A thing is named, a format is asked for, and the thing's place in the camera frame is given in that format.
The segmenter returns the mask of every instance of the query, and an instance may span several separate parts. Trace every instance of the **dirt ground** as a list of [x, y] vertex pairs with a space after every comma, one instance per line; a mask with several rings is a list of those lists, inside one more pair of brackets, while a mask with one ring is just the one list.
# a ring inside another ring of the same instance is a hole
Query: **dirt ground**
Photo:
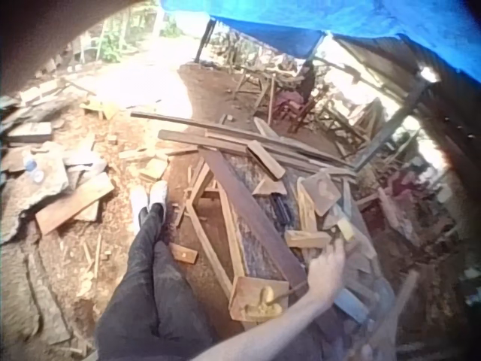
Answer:
[[[230, 126], [255, 131], [255, 126], [248, 120], [253, 115], [251, 107], [255, 96], [243, 94], [234, 100], [231, 94], [239, 75], [194, 64], [180, 65], [186, 62], [188, 56], [177, 55], [175, 59], [163, 56], [164, 53], [175, 53], [175, 43], [170, 40], [167, 42], [167, 45], [156, 44], [149, 51], [131, 56], [122, 64], [106, 66], [96, 75], [90, 74], [85, 78], [79, 78], [78, 83], [90, 89], [95, 87], [101, 94], [109, 95], [110, 91], [112, 99], [122, 106], [135, 105], [137, 110], [157, 111], [160, 114], [191, 117], [194, 120], [209, 122], [216, 122], [223, 114], [231, 114], [235, 121], [229, 123]], [[44, 236], [38, 247], [52, 290], [68, 325], [92, 342], [95, 322], [125, 273], [127, 251], [134, 238], [129, 189], [135, 184], [142, 184], [147, 189], [151, 186], [151, 183], [138, 177], [139, 169], [143, 168], [146, 162], [127, 164], [118, 158], [118, 153], [138, 147], [155, 146], [157, 149], [185, 147], [183, 144], [158, 141], [156, 134], [160, 129], [200, 131], [156, 120], [131, 118], [130, 109], [121, 110], [110, 121], [99, 120], [95, 114], [84, 115], [78, 107], [79, 102], [79, 100], [73, 102], [61, 116], [65, 123], [61, 129], [56, 130], [54, 140], [66, 147], [75, 148], [88, 134], [95, 134], [94, 151], [107, 160], [107, 173], [115, 185], [115, 190], [101, 200], [101, 212], [97, 222], [68, 222], [50, 235]], [[273, 128], [280, 135], [287, 135], [288, 126], [286, 122], [275, 123]], [[107, 143], [109, 134], [117, 135], [118, 145], [112, 146]], [[304, 128], [293, 138], [337, 155], [334, 145], [321, 132]], [[175, 229], [171, 224], [175, 216], [172, 205], [174, 203], [180, 205], [183, 201], [183, 191], [187, 187], [187, 168], [189, 166], [194, 168], [197, 161], [197, 154], [171, 157], [170, 165], [162, 177], [169, 183], [165, 237], [199, 251], [195, 265], [179, 266], [219, 337], [228, 338], [243, 329], [228, 315], [228, 300], [215, 281], [214, 273], [201, 249], [192, 224], [188, 217], [184, 217], [179, 229]], [[206, 233], [228, 276], [232, 278], [220, 204], [218, 201], [203, 199], [198, 212], [201, 217], [205, 217], [203, 224]], [[98, 235], [101, 235], [102, 252], [109, 250], [111, 256], [101, 262], [98, 280], [94, 281], [88, 292], [78, 296], [87, 268], [83, 242], [88, 245], [91, 254], [94, 254]], [[379, 242], [375, 245], [380, 252], [382, 265], [389, 268], [390, 253], [385, 252], [384, 246], [379, 245]], [[387, 271], [386, 277], [391, 282], [396, 282], [396, 290], [399, 285], [396, 270]]]

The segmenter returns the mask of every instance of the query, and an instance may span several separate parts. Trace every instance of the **white shoe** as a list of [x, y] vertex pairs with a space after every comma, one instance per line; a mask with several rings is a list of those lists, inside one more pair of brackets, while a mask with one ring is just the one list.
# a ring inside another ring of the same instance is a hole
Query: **white shoe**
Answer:
[[152, 208], [154, 203], [159, 203], [164, 208], [164, 217], [162, 219], [162, 223], [165, 223], [165, 217], [167, 215], [167, 192], [168, 192], [168, 185], [165, 180], [159, 180], [155, 182], [150, 188], [150, 202], [149, 202], [149, 211]]
[[130, 204], [132, 205], [132, 220], [134, 223], [134, 232], [137, 235], [141, 230], [141, 211], [149, 204], [147, 192], [142, 186], [134, 186], [130, 189]]

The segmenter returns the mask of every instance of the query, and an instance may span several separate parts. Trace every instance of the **water bottle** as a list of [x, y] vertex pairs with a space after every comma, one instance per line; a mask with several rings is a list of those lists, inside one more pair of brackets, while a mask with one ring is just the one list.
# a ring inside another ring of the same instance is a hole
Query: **water bottle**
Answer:
[[36, 183], [40, 184], [44, 180], [44, 172], [39, 169], [37, 162], [30, 152], [23, 154], [23, 166], [30, 178]]

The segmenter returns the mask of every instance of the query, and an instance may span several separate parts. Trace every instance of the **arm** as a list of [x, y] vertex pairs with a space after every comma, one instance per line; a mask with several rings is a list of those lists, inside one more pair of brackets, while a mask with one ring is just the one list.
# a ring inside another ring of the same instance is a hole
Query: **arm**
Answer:
[[343, 242], [337, 239], [310, 264], [309, 291], [282, 316], [230, 338], [203, 352], [195, 361], [273, 359], [314, 318], [328, 310], [343, 287]]

